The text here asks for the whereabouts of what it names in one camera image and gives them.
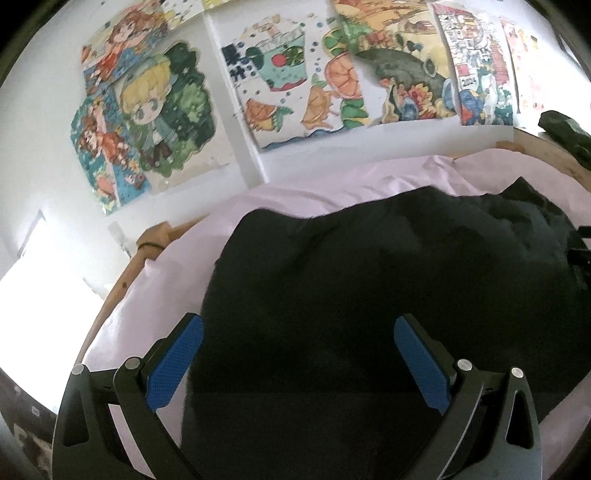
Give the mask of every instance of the blue gripper pad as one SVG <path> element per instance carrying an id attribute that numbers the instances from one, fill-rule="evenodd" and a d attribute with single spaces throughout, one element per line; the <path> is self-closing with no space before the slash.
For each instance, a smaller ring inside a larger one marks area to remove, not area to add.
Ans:
<path id="1" fill-rule="evenodd" d="M 394 343 L 427 405 L 443 415 L 452 399 L 449 378 L 404 317 L 394 323 Z"/>
<path id="2" fill-rule="evenodd" d="M 183 375 L 203 342 L 203 320 L 195 315 L 148 377 L 146 402 L 150 410 L 170 403 Z"/>

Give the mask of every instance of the window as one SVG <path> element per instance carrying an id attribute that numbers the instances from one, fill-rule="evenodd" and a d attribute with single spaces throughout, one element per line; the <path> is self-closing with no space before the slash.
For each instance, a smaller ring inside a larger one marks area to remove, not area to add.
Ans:
<path id="1" fill-rule="evenodd" d="M 55 413 L 102 300 L 70 268 L 42 215 L 0 280 L 0 368 Z"/>

